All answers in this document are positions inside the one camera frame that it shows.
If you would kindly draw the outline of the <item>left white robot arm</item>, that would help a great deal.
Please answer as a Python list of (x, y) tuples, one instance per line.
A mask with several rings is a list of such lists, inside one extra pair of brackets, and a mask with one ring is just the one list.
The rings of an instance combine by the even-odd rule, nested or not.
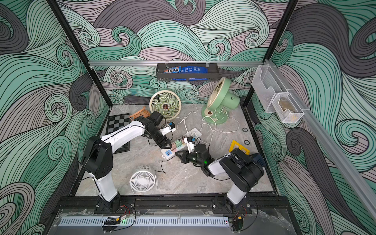
[(99, 197), (105, 202), (114, 201), (118, 195), (113, 179), (113, 154), (124, 144), (144, 136), (152, 139), (160, 149), (171, 147), (171, 140), (166, 136), (176, 130), (173, 122), (167, 122), (160, 129), (160, 121), (152, 117), (138, 117), (127, 126), (102, 137), (92, 136), (86, 144), (83, 153), (83, 166), (95, 181)]

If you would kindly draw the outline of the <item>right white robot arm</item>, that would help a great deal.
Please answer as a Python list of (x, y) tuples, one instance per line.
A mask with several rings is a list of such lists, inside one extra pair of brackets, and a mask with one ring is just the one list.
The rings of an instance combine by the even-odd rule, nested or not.
[(264, 175), (263, 167), (254, 161), (257, 154), (247, 155), (239, 148), (218, 159), (210, 155), (205, 144), (177, 151), (175, 155), (181, 163), (192, 163), (200, 168), (207, 177), (215, 178), (220, 174), (227, 174), (233, 183), (225, 196), (225, 203), (229, 207), (236, 207)]

